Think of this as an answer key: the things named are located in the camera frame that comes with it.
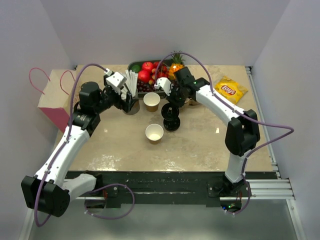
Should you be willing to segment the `brown paper coffee cup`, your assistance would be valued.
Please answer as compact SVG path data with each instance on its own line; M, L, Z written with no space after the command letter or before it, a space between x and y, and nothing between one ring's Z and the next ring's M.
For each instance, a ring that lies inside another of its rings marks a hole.
M145 129L145 136L147 137L148 141L153 144L159 144L163 138L164 129L159 124L150 124Z

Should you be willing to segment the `black coffee cup lid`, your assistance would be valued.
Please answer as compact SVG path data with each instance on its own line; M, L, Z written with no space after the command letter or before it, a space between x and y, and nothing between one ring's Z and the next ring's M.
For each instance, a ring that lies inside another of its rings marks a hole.
M173 121L177 119L179 114L179 108L171 103L166 103L161 109L161 115L167 121Z

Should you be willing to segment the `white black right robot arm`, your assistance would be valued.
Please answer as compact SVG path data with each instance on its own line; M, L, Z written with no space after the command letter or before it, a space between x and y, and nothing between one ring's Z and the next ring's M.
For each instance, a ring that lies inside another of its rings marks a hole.
M195 79L187 67L175 73L176 83L165 77L157 80L163 88L166 99L175 107L181 107L186 99L192 99L207 107L226 125L225 145L229 150L227 170L223 174L222 195L235 196L245 184L246 154L253 150L260 141L260 130L254 110L239 108L223 99L212 90L209 81Z

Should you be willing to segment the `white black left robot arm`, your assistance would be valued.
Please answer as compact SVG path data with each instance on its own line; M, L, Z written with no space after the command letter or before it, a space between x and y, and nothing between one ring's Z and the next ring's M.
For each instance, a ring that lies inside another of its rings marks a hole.
M21 182L28 208L60 217L71 201L83 194L99 196L104 190L103 177L85 171L76 178L65 181L68 170L83 145L90 139L101 121L100 114L111 108L128 113L137 99L123 88L105 85L100 89L96 82L84 83L78 93L79 100L72 110L72 122L46 163L34 176L25 176Z

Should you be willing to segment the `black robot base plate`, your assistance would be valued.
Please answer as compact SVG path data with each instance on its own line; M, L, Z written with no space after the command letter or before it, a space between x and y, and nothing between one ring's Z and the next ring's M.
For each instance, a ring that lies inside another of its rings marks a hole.
M231 194L221 194L224 175L221 171L90 171L89 174L97 177L99 188L108 188L86 193L85 197L106 197L107 208L132 203L219 207L221 197L248 196L246 184Z

